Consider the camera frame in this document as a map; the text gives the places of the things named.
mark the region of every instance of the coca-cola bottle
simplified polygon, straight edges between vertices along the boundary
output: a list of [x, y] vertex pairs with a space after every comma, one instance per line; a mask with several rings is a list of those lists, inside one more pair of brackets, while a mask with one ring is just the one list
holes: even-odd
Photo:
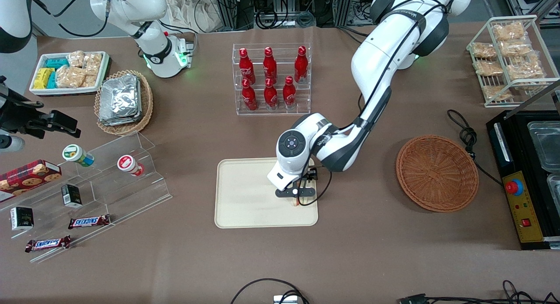
[[296, 86], [294, 85], [294, 79], [289, 75], [286, 77], [282, 96], [284, 97], [286, 109], [294, 109], [296, 107]]
[[250, 112], [256, 111], [259, 106], [256, 102], [255, 90], [252, 89], [248, 79], [243, 79], [243, 81], [241, 81], [241, 84], [243, 86], [241, 94], [243, 95], [243, 101], [245, 102], [245, 105], [247, 105], [247, 109]]
[[308, 57], [305, 55], [305, 46], [300, 46], [297, 49], [296, 63], [294, 64], [296, 71], [294, 73], [294, 79], [296, 83], [305, 84], [308, 82]]
[[266, 79], [271, 79], [273, 84], [276, 84], [276, 78], [278, 69], [276, 68], [276, 59], [272, 56], [272, 48], [267, 47], [264, 49], [264, 61], [262, 62], [264, 67], [264, 77]]
[[247, 55], [247, 49], [239, 49], [239, 69], [244, 79], [248, 79], [251, 85], [255, 84], [255, 71], [252, 67], [252, 61]]
[[278, 97], [272, 79], [268, 78], [264, 80], [264, 85], [266, 85], [264, 88], [264, 101], [266, 102], [266, 109], [269, 112], [276, 111], [278, 108]]

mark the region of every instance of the woven basket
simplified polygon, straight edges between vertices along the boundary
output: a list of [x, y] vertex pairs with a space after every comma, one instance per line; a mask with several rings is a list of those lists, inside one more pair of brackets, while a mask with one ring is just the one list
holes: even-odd
[[437, 135], [408, 141], [396, 157], [396, 176], [414, 202], [436, 212], [466, 207], [478, 190], [472, 158], [460, 145]]
[[[125, 74], [134, 74], [136, 77], [140, 79], [140, 95], [142, 99], [142, 119], [138, 122], [132, 123], [125, 123], [122, 125], [117, 126], [105, 126], [100, 121], [98, 121], [98, 127], [100, 127], [104, 132], [108, 134], [114, 135], [127, 135], [133, 131], [140, 131], [146, 127], [148, 122], [150, 122], [150, 118], [152, 117], [152, 111], [154, 110], [154, 97], [152, 95], [152, 89], [150, 89], [150, 85], [146, 78], [142, 75], [142, 73], [138, 71], [119, 71], [107, 77], [107, 79], [116, 79], [117, 77], [122, 77]], [[94, 105], [94, 113], [99, 118], [99, 101], [102, 89], [99, 88], [97, 94], [95, 95], [95, 105]]]

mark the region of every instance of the white tray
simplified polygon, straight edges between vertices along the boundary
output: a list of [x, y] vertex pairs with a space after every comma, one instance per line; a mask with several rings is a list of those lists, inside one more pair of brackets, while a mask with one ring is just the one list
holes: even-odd
[[[316, 224], [319, 218], [316, 202], [309, 206], [294, 206], [291, 198], [276, 197], [276, 187], [266, 178], [275, 163], [276, 158], [250, 158], [225, 159], [218, 164], [216, 226], [251, 228]], [[315, 181], [308, 182], [308, 186], [316, 189]]]
[[29, 91], [37, 96], [65, 96], [65, 95], [81, 95], [84, 93], [95, 94], [100, 86], [102, 86], [103, 79], [105, 78], [105, 73], [107, 71], [107, 66], [109, 65], [109, 55], [105, 51], [87, 51], [93, 53], [100, 53], [102, 55], [101, 66], [99, 67], [98, 79], [95, 85], [92, 87], [78, 87], [76, 89], [34, 89], [33, 84], [39, 73], [39, 69], [45, 67], [45, 62], [47, 59], [52, 58], [62, 58], [66, 57], [69, 52], [62, 53], [46, 53], [41, 55], [38, 60], [37, 67], [35, 67], [35, 73], [33, 73], [33, 78], [31, 79], [31, 84], [29, 84]]

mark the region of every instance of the snickers bar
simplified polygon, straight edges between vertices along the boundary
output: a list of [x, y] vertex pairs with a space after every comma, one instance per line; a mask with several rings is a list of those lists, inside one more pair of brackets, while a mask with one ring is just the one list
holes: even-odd
[[57, 238], [56, 240], [34, 241], [30, 240], [25, 247], [25, 252], [37, 252], [39, 250], [50, 248], [69, 248], [70, 235], [64, 238]]
[[111, 220], [109, 215], [81, 219], [70, 219], [70, 225], [68, 229], [71, 230], [74, 227], [88, 227], [88, 226], [104, 226], [110, 224]]

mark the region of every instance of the table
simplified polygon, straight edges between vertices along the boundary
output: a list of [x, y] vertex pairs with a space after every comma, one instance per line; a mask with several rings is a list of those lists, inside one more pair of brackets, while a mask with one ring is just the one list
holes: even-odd
[[[358, 113], [359, 91], [350, 72], [358, 45], [336, 29], [201, 35], [193, 68], [160, 79], [137, 57], [131, 38], [40, 37], [40, 54], [103, 50], [113, 59], [112, 73], [134, 69], [146, 75], [154, 115], [142, 133], [156, 144], [152, 156], [174, 198], [39, 265], [28, 263], [24, 247], [11, 244], [10, 229], [2, 226], [0, 298], [16, 304], [228, 303], [244, 284], [267, 276], [296, 284], [321, 304], [394, 303], [418, 293], [495, 298], [502, 296], [504, 279], [537, 298], [558, 293], [558, 253], [519, 250], [504, 191], [486, 176], [480, 174], [474, 201], [451, 214], [416, 206], [396, 179], [396, 154], [410, 138], [438, 134], [459, 141], [459, 128], [445, 114], [449, 108], [478, 131], [477, 159], [498, 176], [484, 123], [501, 110], [482, 106], [464, 51], [482, 25], [452, 24], [441, 49], [396, 73], [386, 111], [356, 163], [334, 173], [318, 203], [316, 225], [231, 230], [214, 225], [218, 163], [274, 157], [278, 136], [297, 119], [236, 115], [232, 44], [312, 42], [312, 110], [339, 126]], [[67, 144], [77, 141], [89, 149], [115, 138], [97, 128], [94, 97], [42, 101], [76, 117], [82, 138], [27, 138], [24, 151], [2, 155], [0, 171], [36, 158], [62, 162]], [[238, 302], [270, 303], [273, 294], [286, 290], [262, 283]]]

